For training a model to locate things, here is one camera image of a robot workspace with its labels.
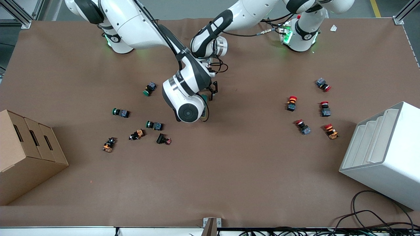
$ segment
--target white paper scrap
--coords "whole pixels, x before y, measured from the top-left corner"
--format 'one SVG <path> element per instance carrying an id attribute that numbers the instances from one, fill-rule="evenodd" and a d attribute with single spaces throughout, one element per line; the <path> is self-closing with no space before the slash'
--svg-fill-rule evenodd
<path id="1" fill-rule="evenodd" d="M 333 27 L 331 27 L 331 29 L 330 29 L 332 32 L 335 32 L 335 31 L 337 31 L 337 26 L 336 25 L 333 25 Z"/>

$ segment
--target metal bracket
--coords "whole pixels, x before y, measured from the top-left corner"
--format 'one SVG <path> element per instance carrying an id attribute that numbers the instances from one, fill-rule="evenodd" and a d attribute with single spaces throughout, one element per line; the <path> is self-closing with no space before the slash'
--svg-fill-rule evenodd
<path id="1" fill-rule="evenodd" d="M 29 29 L 31 27 L 32 21 L 29 21 L 29 24 L 22 25 L 21 29 Z"/>
<path id="2" fill-rule="evenodd" d="M 201 236 L 217 236 L 217 228 L 222 227 L 222 218 L 203 218 L 204 230 Z"/>
<path id="3" fill-rule="evenodd" d="M 420 0 L 409 0 L 408 3 L 395 15 L 392 20 L 395 25 L 403 25 L 402 21 L 410 12 L 419 6 Z"/>
<path id="4" fill-rule="evenodd" d="M 203 227 L 206 227 L 206 224 L 207 224 L 207 222 L 208 222 L 208 220 L 210 218 L 216 219 L 216 223 L 217 223 L 216 226 L 217 226 L 217 228 L 221 228 L 222 227 L 222 218 L 214 218 L 214 217 L 206 217 L 206 218 L 203 218 Z"/>
<path id="5" fill-rule="evenodd" d="M 403 25 L 404 21 L 397 21 L 397 19 L 395 18 L 395 16 L 392 16 L 392 20 L 394 21 L 394 25 Z"/>

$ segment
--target brown table surface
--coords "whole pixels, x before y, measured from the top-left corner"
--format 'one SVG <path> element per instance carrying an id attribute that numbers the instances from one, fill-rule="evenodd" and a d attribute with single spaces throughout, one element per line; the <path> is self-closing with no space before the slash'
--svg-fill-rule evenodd
<path id="1" fill-rule="evenodd" d="M 208 19 L 163 21 L 185 44 Z M 337 32 L 329 31 L 335 24 Z M 250 34 L 266 26 L 238 31 Z M 420 107 L 420 72 L 402 26 L 390 18 L 326 19 L 317 43 L 296 53 L 278 35 L 226 35 L 226 73 L 207 123 L 177 123 L 161 85 L 177 70 L 165 47 L 118 55 L 88 22 L 36 21 L 23 30 L 3 82 L 0 108 L 53 127 L 70 166 L 8 206 L 1 226 L 334 226 L 368 189 L 338 172 L 356 123 L 400 102 Z M 314 84 L 323 77 L 332 89 Z M 149 81 L 158 89 L 142 90 Z M 285 110 L 298 97 L 295 112 Z M 332 116 L 320 117 L 319 102 Z M 132 112 L 125 119 L 114 107 Z M 294 121 L 312 129 L 300 134 Z M 158 131 L 128 136 L 147 120 Z M 322 126 L 341 135 L 329 140 Z M 112 153 L 101 147 L 117 137 Z M 361 195 L 357 209 L 407 221 L 387 200 Z M 420 212 L 411 212 L 420 223 Z M 361 215 L 365 225 L 380 223 Z M 354 219 L 343 227 L 355 227 Z"/>

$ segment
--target green indicator light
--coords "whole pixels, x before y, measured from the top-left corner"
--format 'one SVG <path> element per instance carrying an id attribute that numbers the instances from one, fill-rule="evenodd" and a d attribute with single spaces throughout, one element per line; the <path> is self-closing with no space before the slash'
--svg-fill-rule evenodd
<path id="1" fill-rule="evenodd" d="M 284 43 L 288 44 L 290 42 L 290 39 L 293 35 L 293 31 L 289 30 L 289 32 L 287 32 L 287 34 L 284 36 Z"/>

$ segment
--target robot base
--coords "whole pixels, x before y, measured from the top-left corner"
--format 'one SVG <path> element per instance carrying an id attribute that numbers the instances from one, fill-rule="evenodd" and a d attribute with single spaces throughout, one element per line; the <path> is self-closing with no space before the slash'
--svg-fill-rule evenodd
<path id="1" fill-rule="evenodd" d="M 309 40 L 303 40 L 302 37 L 296 33 L 295 25 L 297 19 L 293 19 L 284 24 L 284 30 L 282 30 L 286 35 L 280 35 L 281 42 L 286 45 L 288 48 L 295 52 L 304 52 L 308 50 L 312 44 L 315 43 L 315 39 L 318 36 L 316 33 Z"/>

